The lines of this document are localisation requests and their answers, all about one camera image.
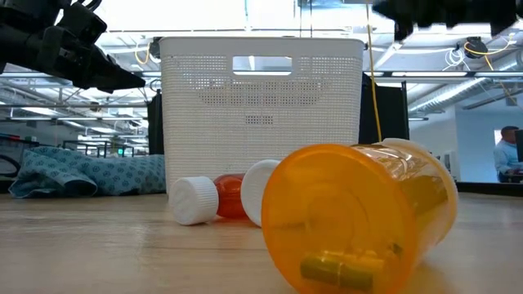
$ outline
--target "white plastic basket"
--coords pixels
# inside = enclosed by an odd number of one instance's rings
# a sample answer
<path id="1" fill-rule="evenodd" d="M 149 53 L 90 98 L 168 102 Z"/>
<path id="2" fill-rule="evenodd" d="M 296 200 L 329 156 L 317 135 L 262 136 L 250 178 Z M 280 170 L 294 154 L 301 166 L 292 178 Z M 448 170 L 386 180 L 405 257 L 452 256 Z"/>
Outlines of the white plastic basket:
<path id="1" fill-rule="evenodd" d="M 246 172 L 318 143 L 354 144 L 364 44 L 325 38 L 164 38 L 168 190 L 182 176 Z M 286 56 L 289 75 L 239 75 L 235 56 Z"/>

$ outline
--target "white cap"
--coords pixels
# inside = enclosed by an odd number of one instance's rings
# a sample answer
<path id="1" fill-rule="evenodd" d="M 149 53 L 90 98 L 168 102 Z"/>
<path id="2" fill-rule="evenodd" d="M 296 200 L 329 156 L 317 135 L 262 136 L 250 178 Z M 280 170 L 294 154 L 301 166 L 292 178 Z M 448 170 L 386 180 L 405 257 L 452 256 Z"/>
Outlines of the white cap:
<path id="1" fill-rule="evenodd" d="M 258 226 L 262 226 L 262 200 L 265 186 L 278 164 L 279 160 L 262 160 L 248 169 L 242 181 L 242 205 L 248 218 Z"/>
<path id="2" fill-rule="evenodd" d="M 218 191 L 206 176 L 180 178 L 172 184 L 169 198 L 174 219 L 180 225 L 212 221 L 218 212 Z"/>

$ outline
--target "wooden table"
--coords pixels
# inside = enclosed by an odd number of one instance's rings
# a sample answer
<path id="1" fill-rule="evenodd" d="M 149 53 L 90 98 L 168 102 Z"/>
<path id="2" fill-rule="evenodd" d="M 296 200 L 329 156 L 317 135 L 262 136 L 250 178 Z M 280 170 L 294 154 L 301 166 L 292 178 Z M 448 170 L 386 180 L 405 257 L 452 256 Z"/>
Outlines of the wooden table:
<path id="1" fill-rule="evenodd" d="M 405 293 L 522 293 L 523 198 L 463 195 Z M 248 222 L 182 227 L 164 195 L 0 197 L 0 293 L 294 293 Z"/>

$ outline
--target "red pill bottle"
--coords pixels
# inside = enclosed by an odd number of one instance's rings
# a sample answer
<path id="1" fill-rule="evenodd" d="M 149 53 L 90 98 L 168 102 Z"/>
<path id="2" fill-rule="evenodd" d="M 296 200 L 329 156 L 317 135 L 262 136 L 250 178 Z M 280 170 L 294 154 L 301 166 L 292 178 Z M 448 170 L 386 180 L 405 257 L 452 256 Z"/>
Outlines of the red pill bottle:
<path id="1" fill-rule="evenodd" d="M 216 215 L 247 218 L 240 196 L 243 179 L 243 174 L 223 175 L 214 181 L 206 176 L 178 179 L 169 195 L 175 220 L 180 225 L 197 225 L 212 221 Z"/>

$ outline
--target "person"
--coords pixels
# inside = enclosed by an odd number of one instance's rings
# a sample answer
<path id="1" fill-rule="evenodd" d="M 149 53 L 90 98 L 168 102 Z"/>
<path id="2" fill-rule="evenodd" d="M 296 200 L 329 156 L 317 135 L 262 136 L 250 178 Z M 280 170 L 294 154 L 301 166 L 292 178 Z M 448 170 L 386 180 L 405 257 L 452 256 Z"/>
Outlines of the person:
<path id="1" fill-rule="evenodd" d="M 508 183 L 509 177 L 523 171 L 523 163 L 517 158 L 516 131 L 519 127 L 506 126 L 501 130 L 501 141 L 494 148 L 494 162 L 498 179 Z"/>

